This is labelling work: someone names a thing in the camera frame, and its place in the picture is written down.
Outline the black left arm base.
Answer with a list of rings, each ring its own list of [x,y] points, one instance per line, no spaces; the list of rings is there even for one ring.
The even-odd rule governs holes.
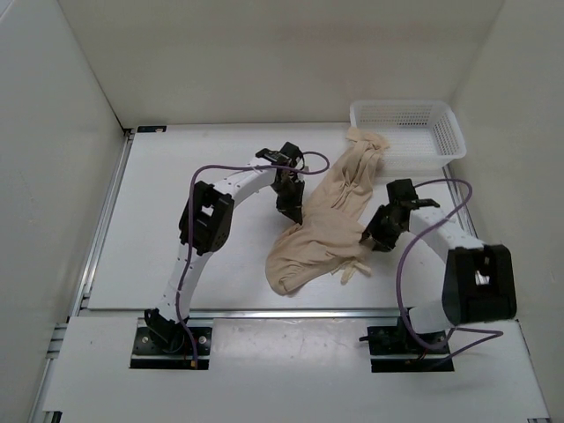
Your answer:
[[[158,309],[147,309],[137,326],[131,348],[130,368],[150,370],[197,370],[210,366],[212,327],[189,327],[167,320]]]

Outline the beige trousers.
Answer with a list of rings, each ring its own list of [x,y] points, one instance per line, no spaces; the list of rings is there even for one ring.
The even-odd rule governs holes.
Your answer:
[[[360,243],[359,219],[372,198],[389,142],[354,127],[345,139],[350,145],[308,197],[303,223],[286,229],[266,258],[266,279],[279,295],[294,293],[327,273],[341,271],[343,285],[357,272],[372,274],[367,265],[369,248]]]

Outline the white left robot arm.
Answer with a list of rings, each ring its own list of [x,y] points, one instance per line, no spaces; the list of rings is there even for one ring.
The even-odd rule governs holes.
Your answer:
[[[208,260],[225,245],[238,205],[270,187],[277,194],[277,211],[302,223],[301,161],[301,150],[286,143],[279,151],[262,149],[242,167],[206,165],[193,175],[179,221],[177,265],[158,306],[145,311],[145,323],[164,352],[182,348],[192,295]]]

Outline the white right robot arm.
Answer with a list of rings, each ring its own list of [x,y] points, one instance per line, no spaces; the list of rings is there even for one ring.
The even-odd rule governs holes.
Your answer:
[[[396,330],[398,346],[414,353],[427,333],[490,323],[516,316],[512,257],[503,245],[487,245],[450,220],[432,199],[399,200],[382,205],[364,229],[361,241],[372,250],[390,252],[401,234],[424,242],[444,262],[439,299],[404,312],[406,324]]]

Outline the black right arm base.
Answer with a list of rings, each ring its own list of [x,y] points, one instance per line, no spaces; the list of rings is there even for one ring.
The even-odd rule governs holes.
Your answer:
[[[374,374],[454,372],[448,345],[438,350],[421,346],[400,317],[395,325],[368,326],[359,342],[367,344]]]

